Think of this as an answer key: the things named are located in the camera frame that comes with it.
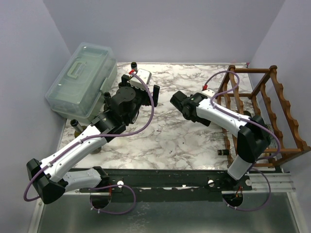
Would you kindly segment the clear glass wine bottle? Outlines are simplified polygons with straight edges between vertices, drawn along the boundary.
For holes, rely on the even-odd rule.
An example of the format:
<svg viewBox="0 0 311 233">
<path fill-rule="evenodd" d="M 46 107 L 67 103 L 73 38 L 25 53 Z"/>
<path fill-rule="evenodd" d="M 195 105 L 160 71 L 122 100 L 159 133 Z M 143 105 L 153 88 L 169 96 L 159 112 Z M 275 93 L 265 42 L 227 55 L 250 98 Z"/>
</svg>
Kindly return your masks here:
<svg viewBox="0 0 311 233">
<path fill-rule="evenodd" d="M 271 124 L 266 124 L 266 128 L 275 136 L 275 132 L 273 130 L 273 127 Z M 275 140 L 275 138 L 269 133 L 269 137 L 270 137 L 270 145 L 268 148 L 270 149 L 277 149 L 278 145 L 277 145 L 277 141 Z"/>
</svg>

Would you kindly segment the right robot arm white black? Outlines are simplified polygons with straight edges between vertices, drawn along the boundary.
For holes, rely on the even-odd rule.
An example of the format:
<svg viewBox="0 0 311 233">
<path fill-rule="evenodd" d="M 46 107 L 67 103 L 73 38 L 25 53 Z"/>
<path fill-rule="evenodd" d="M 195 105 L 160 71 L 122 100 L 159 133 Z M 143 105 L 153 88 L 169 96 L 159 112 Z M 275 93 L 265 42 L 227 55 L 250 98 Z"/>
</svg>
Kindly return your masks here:
<svg viewBox="0 0 311 233">
<path fill-rule="evenodd" d="M 205 126 L 217 124 L 230 132 L 237 139 L 238 155 L 232 162 L 224 177 L 224 186 L 235 190 L 241 185 L 241 177 L 255 163 L 271 139 L 268 129 L 261 116 L 249 117 L 226 109 L 211 100 L 204 92 L 186 96 L 176 92 L 170 103 L 182 113 L 186 120 L 199 122 Z"/>
</svg>

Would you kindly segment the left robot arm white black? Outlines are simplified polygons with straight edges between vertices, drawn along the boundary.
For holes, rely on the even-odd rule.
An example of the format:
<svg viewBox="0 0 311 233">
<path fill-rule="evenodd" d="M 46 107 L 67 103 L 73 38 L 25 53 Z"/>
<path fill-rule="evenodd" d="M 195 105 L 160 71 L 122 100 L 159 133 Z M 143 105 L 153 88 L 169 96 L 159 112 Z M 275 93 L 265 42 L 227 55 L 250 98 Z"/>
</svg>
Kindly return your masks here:
<svg viewBox="0 0 311 233">
<path fill-rule="evenodd" d="M 126 127 L 135 123 L 142 106 L 150 106 L 152 111 L 155 109 L 159 91 L 158 85 L 154 85 L 153 90 L 150 90 L 137 74 L 123 75 L 115 95 L 110 95 L 109 92 L 103 94 L 104 111 L 99 113 L 78 137 L 49 157 L 41 161 L 31 159 L 26 164 L 30 181 L 23 195 L 24 200 L 35 200 L 27 197 L 31 186 L 44 204 L 50 204 L 66 192 L 75 189 L 104 191 L 109 176 L 102 168 L 74 172 L 71 169 L 95 149 L 114 138 L 132 136 L 146 129 L 150 121 L 135 132 L 125 133 Z"/>
</svg>

